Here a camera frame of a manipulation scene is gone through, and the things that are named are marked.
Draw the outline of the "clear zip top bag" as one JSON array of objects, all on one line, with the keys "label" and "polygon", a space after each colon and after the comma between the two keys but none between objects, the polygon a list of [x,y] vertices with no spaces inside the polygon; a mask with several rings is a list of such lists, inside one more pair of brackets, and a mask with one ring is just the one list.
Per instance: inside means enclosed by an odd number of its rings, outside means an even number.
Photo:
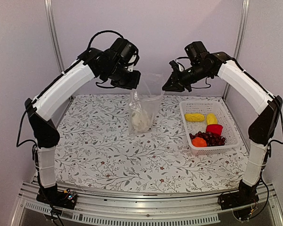
[{"label": "clear zip top bag", "polygon": [[142,134],[142,133],[135,133],[132,129],[131,114],[133,111],[145,110],[151,117],[151,127],[152,127],[155,117],[158,115],[159,108],[162,103],[162,99],[164,95],[164,91],[162,90],[163,85],[164,85],[164,76],[162,74],[154,74],[154,73],[141,74],[139,84],[136,89],[131,90],[128,101],[128,113],[129,113],[128,122],[129,122],[129,133],[131,135]]}]

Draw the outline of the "yellow corn toy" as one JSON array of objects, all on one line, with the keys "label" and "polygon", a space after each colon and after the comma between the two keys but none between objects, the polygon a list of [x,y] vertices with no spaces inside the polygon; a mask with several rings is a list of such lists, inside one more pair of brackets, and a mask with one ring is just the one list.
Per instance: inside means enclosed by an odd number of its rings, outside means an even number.
[{"label": "yellow corn toy", "polygon": [[205,116],[200,113],[187,113],[184,115],[184,118],[189,122],[202,122],[205,120]]},{"label": "yellow corn toy", "polygon": [[213,113],[209,113],[206,116],[206,123],[207,125],[218,124],[218,120]]}]

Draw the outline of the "white cauliflower toy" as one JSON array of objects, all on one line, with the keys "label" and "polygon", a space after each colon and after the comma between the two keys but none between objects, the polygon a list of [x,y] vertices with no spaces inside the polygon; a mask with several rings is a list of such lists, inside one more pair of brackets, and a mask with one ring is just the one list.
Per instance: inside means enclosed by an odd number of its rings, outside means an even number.
[{"label": "white cauliflower toy", "polygon": [[151,127],[151,117],[145,111],[133,111],[131,114],[131,126],[135,133],[143,133]]}]

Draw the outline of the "red pepper toy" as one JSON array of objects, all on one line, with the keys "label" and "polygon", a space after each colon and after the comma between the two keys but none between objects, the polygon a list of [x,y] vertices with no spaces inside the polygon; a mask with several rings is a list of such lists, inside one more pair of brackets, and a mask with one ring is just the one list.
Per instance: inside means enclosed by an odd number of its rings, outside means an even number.
[{"label": "red pepper toy", "polygon": [[222,135],[223,126],[220,124],[212,124],[206,127],[206,133],[212,133],[216,135]]}]

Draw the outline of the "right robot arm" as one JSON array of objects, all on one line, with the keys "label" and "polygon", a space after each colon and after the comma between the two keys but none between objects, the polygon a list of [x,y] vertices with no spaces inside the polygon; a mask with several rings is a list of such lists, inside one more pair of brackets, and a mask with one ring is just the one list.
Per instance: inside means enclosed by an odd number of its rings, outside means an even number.
[{"label": "right robot arm", "polygon": [[260,179],[265,167],[267,150],[278,120],[281,118],[283,100],[255,81],[237,60],[224,52],[208,53],[191,59],[191,67],[180,70],[175,60],[169,62],[173,69],[163,85],[163,91],[191,91],[191,85],[207,77],[219,77],[234,88],[253,108],[257,118],[249,126],[250,154],[242,178],[243,184],[252,187]]}]

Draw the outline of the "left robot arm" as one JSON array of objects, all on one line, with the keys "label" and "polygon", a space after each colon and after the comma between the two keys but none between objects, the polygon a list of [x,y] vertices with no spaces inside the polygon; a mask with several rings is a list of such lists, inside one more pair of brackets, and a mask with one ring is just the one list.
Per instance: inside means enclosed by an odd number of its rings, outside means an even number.
[{"label": "left robot arm", "polygon": [[138,50],[133,45],[104,51],[88,48],[39,95],[25,101],[25,112],[37,146],[36,165],[40,186],[44,188],[42,196],[50,204],[57,204],[61,199],[59,191],[53,188],[56,187],[54,154],[60,139],[51,119],[53,114],[94,78],[103,82],[111,80],[111,85],[117,88],[136,88],[141,74],[133,67],[138,60]]}]

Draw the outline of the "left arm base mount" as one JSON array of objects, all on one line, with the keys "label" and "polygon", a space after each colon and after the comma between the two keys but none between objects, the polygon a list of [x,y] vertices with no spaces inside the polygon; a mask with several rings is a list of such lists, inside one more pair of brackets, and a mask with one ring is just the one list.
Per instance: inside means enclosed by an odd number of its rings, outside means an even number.
[{"label": "left arm base mount", "polygon": [[57,185],[39,189],[36,200],[54,207],[74,210],[77,201],[77,192],[66,189],[59,191]]}]

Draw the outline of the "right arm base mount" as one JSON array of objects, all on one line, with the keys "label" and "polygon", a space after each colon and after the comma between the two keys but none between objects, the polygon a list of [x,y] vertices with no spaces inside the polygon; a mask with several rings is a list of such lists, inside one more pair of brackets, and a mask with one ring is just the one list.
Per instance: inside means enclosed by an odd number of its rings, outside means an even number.
[{"label": "right arm base mount", "polygon": [[233,211],[234,217],[239,221],[247,221],[258,207],[257,186],[248,186],[240,181],[238,191],[221,193],[217,203],[221,210],[238,208]]}]

